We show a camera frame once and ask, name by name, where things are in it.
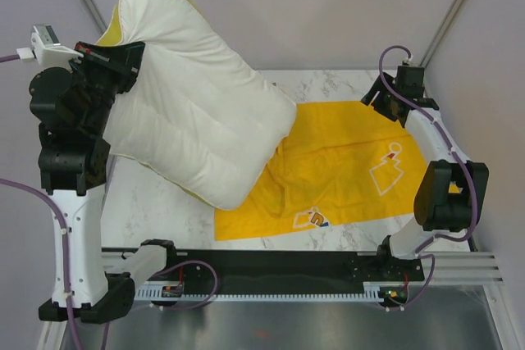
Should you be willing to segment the yellow pillowcase with logo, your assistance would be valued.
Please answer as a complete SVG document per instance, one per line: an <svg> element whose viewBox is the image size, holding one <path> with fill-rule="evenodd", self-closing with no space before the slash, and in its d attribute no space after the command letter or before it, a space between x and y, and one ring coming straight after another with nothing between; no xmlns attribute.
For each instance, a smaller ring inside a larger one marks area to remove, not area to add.
<svg viewBox="0 0 525 350"><path fill-rule="evenodd" d="M309 102L243 204L216 210L218 241L402 216L427 170L399 124L360 102Z"/></svg>

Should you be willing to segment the white pillow yellow piping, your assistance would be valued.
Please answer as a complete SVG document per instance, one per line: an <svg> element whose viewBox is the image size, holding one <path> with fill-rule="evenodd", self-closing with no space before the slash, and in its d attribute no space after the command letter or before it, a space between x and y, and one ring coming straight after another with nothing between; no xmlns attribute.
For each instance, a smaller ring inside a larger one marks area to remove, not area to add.
<svg viewBox="0 0 525 350"><path fill-rule="evenodd" d="M113 155L151 168L212 207L249 195L297 108L212 29L190 0L118 0L99 40L142 42L132 89L105 129Z"/></svg>

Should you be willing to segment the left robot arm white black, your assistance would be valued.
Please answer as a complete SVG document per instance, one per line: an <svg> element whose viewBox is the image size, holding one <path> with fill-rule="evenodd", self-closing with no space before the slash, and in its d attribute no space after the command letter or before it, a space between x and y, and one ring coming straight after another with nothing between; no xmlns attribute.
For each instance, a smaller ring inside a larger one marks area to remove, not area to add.
<svg viewBox="0 0 525 350"><path fill-rule="evenodd" d="M55 218L56 285L39 308L44 321L104 324L126 316L138 288L157 275L175 277L173 243L151 239L122 263L103 264L101 217L110 145L103 134L116 97L135 84L145 45L101 47L79 42L66 66L30 83L30 112L39 120L38 165Z"/></svg>

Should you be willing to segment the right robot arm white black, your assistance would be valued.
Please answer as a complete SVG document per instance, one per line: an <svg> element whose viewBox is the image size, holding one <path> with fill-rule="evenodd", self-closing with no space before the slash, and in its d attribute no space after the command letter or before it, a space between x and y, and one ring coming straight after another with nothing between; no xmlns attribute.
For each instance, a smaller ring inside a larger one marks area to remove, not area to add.
<svg viewBox="0 0 525 350"><path fill-rule="evenodd" d="M393 280L404 260L419 258L438 239L468 241L481 215L489 170L472 161L446 129L436 101L425 95L424 69L405 61L396 75L381 72L361 102L399 122L415 140L427 169L413 201L413 218L385 238L389 252L375 259L376 273Z"/></svg>

